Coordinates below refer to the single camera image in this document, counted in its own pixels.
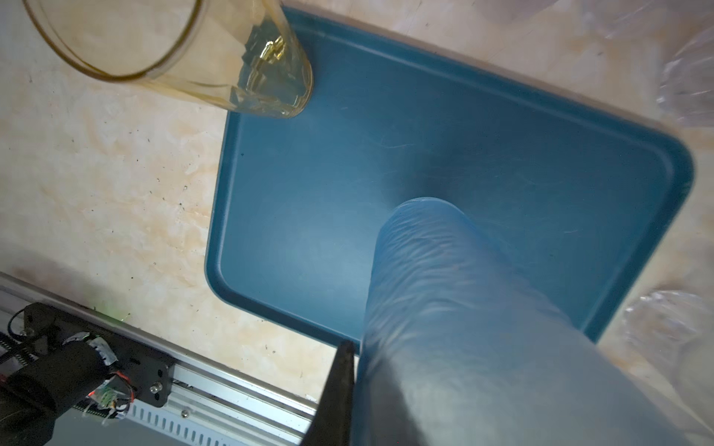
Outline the blue grey frosted cup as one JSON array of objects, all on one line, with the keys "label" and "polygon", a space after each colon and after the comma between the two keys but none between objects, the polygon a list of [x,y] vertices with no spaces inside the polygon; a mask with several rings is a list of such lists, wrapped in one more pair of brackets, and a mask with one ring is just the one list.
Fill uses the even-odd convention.
[{"label": "blue grey frosted cup", "polygon": [[684,435],[458,208],[377,238],[354,445],[682,445]]}]

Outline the amber tall glass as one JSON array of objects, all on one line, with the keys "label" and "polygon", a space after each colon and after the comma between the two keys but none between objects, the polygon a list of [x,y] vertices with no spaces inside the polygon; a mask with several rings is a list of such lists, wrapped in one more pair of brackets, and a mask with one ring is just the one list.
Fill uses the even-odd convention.
[{"label": "amber tall glass", "polygon": [[33,25],[74,70],[228,112],[300,114],[307,55],[278,1],[26,1]]}]

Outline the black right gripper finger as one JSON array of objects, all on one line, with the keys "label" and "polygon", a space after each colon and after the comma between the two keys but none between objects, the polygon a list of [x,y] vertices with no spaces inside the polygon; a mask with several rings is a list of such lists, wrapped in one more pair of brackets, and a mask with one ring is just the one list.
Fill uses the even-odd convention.
[{"label": "black right gripper finger", "polygon": [[350,444],[355,384],[355,345],[340,343],[321,400],[300,446]]}]

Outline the teal plastic tray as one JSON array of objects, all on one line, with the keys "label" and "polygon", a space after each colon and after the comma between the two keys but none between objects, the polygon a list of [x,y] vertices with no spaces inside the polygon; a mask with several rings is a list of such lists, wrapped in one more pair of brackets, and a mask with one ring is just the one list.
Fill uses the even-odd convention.
[{"label": "teal plastic tray", "polygon": [[695,177],[664,133],[395,40],[286,11],[315,87],[291,119],[230,113],[206,249],[224,302],[359,341],[377,234],[461,209],[597,340]]}]

